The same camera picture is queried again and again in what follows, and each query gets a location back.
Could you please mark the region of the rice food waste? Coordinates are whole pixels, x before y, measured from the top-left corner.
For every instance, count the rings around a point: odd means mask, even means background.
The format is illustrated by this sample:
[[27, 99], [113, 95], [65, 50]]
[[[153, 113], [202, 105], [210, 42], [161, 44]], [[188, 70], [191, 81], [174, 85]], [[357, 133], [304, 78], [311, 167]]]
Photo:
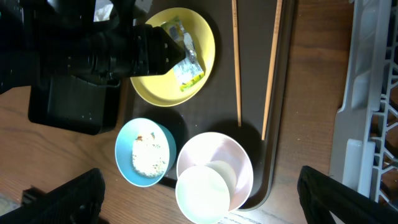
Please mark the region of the rice food waste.
[[168, 168], [169, 150], [155, 133], [138, 134], [132, 144], [132, 166], [141, 176], [155, 178]]

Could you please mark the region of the small white cup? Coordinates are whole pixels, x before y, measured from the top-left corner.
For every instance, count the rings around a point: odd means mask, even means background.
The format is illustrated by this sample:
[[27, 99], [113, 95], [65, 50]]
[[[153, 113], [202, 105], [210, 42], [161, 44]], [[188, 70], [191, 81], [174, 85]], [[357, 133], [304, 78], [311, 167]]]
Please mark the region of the small white cup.
[[217, 223], [238, 208], [238, 176], [225, 161], [183, 166], [175, 196], [181, 212], [193, 223]]

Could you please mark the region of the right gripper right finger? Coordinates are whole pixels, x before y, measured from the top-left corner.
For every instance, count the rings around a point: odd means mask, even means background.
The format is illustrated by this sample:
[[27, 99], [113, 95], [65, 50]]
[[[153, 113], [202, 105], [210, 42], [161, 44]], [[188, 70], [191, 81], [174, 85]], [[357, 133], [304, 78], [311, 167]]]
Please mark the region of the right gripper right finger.
[[297, 191], [306, 221], [334, 223], [397, 223], [397, 212], [370, 200], [310, 166], [303, 166]]

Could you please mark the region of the white tissue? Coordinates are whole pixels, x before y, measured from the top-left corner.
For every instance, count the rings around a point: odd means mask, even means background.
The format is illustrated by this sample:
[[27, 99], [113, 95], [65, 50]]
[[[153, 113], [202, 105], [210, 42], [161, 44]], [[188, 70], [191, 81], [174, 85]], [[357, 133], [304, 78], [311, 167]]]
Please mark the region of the white tissue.
[[94, 22], [108, 21], [113, 10], [113, 3], [110, 0], [96, 0]]

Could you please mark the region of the blue bowl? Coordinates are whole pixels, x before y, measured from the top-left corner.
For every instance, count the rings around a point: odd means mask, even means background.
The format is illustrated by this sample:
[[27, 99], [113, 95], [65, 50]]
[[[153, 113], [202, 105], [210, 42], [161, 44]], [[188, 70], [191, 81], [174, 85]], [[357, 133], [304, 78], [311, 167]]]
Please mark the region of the blue bowl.
[[[141, 176], [132, 166], [132, 144], [137, 135], [142, 133], [155, 133], [169, 150], [168, 168], [161, 176], [155, 178]], [[137, 187], [150, 187], [157, 184], [172, 168], [177, 156], [177, 147], [174, 137], [166, 127], [147, 118], [135, 118], [127, 122], [120, 130], [116, 138], [114, 153], [118, 169], [128, 182]]]

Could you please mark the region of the green snack wrapper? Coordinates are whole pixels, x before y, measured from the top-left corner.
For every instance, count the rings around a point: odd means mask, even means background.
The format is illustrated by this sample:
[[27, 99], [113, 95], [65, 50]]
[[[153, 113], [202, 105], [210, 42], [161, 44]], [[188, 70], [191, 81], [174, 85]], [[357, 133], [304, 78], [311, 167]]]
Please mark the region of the green snack wrapper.
[[179, 90], [187, 91], [205, 76], [198, 61], [195, 43], [178, 16], [163, 23], [161, 28], [185, 51], [185, 58], [173, 70]]

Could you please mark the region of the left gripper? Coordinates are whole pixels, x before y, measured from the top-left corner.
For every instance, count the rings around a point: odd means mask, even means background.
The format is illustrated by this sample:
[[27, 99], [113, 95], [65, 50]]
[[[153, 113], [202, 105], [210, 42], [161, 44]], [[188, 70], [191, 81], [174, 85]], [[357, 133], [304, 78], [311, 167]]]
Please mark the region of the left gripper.
[[100, 23], [90, 31], [90, 41], [90, 76], [95, 78], [164, 75], [185, 58], [184, 48], [163, 28], [147, 24], [124, 30]]

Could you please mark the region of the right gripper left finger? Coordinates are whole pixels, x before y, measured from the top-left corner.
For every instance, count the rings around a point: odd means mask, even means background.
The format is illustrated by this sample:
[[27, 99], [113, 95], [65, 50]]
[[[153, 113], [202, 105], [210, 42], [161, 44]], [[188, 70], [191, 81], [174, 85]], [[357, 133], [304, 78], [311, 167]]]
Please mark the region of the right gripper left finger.
[[1, 223], [105, 224], [100, 217], [105, 188], [98, 168], [47, 193], [31, 187], [22, 192], [19, 208], [1, 215]]

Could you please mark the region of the wooden chopstick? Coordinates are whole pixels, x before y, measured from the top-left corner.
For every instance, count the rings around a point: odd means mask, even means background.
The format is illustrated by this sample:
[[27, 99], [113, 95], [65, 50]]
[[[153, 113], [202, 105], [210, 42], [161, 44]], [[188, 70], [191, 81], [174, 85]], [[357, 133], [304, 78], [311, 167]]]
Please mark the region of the wooden chopstick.
[[233, 21], [233, 47], [234, 47], [234, 72], [236, 82], [236, 104], [238, 126], [242, 125], [241, 113], [241, 78], [240, 78], [240, 64], [239, 64], [239, 34], [238, 34], [238, 13], [237, 13], [237, 0], [231, 1], [232, 7], [232, 21]]
[[280, 27], [280, 17], [282, 13], [282, 5], [283, 0], [277, 0], [276, 10], [275, 10], [275, 19], [274, 19], [274, 30], [272, 35], [272, 45], [271, 45], [271, 54], [269, 60], [269, 71], [267, 76], [267, 88], [266, 88], [266, 99], [264, 105], [264, 118], [262, 124], [262, 136], [261, 139], [264, 141], [266, 138], [267, 131], [267, 122], [270, 113], [271, 106], [271, 94], [272, 94], [272, 86], [274, 80], [274, 70], [275, 70], [275, 61], [276, 61], [276, 53], [277, 53], [277, 43], [279, 39], [279, 27]]

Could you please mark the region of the pink white bowl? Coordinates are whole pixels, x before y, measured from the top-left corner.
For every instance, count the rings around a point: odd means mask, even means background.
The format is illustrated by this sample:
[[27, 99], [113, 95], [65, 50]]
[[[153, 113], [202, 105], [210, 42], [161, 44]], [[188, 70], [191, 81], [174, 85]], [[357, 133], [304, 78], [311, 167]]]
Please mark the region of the pink white bowl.
[[198, 134], [182, 147], [177, 159], [177, 176], [189, 167], [223, 161], [231, 166], [236, 176], [234, 191], [230, 193], [230, 211], [239, 209], [249, 198], [254, 182], [254, 171], [244, 148], [233, 138], [216, 132]]

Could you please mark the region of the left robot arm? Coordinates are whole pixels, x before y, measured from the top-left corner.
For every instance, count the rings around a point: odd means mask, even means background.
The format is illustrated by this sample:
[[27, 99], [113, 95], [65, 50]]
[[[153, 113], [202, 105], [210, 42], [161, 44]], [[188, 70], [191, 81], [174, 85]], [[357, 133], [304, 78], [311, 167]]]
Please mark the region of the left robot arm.
[[123, 78], [164, 75], [185, 50], [161, 27], [134, 23], [150, 1], [111, 3], [96, 22], [94, 1], [2, 1], [1, 91], [41, 86], [56, 75], [117, 88]]

